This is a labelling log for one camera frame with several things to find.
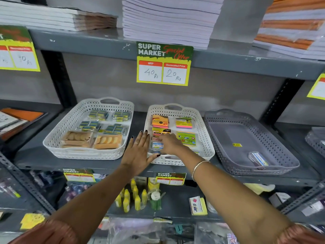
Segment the silver bangle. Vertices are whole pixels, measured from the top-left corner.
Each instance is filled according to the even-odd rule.
[[[201,163],[204,163],[204,162],[210,162],[210,161],[208,161],[208,160],[204,160],[204,161],[201,161],[201,162],[199,162],[195,167],[194,167],[194,169],[193,169],[193,172],[192,172],[192,179],[193,179],[193,181],[195,181],[194,180],[194,172],[195,172],[195,170],[196,170],[196,168],[201,164]]]

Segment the gray plastic basket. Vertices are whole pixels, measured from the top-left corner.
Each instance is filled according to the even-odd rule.
[[[298,159],[249,114],[229,109],[208,111],[204,122],[222,165],[231,174],[282,175],[300,166]],[[254,163],[249,158],[252,152],[261,154],[268,166]]]
[[[305,140],[318,153],[325,157],[325,127],[312,127]]]

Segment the forearm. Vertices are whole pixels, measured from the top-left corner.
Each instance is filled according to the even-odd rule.
[[[204,160],[185,148],[177,156],[191,173]],[[194,179],[240,243],[273,243],[292,224],[249,188],[210,163],[199,165]]]
[[[71,200],[49,219],[69,224],[80,243],[87,243],[117,195],[131,179],[130,168],[119,166],[111,175]]]

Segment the orange notebook stack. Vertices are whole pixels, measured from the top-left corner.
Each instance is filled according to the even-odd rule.
[[[0,111],[6,113],[7,115],[11,115],[15,118],[20,119],[18,122],[0,130],[0,138],[2,138],[4,141],[19,133],[30,124],[32,124],[35,120],[44,115],[43,112],[17,110],[12,108],[5,108]]]
[[[325,60],[325,0],[274,0],[254,46],[305,59]]]

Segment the red sleeve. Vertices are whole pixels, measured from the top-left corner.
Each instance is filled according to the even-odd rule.
[[[325,244],[325,236],[302,225],[293,225],[283,231],[275,244]]]
[[[66,223],[49,220],[26,231],[9,244],[78,244],[74,230]]]

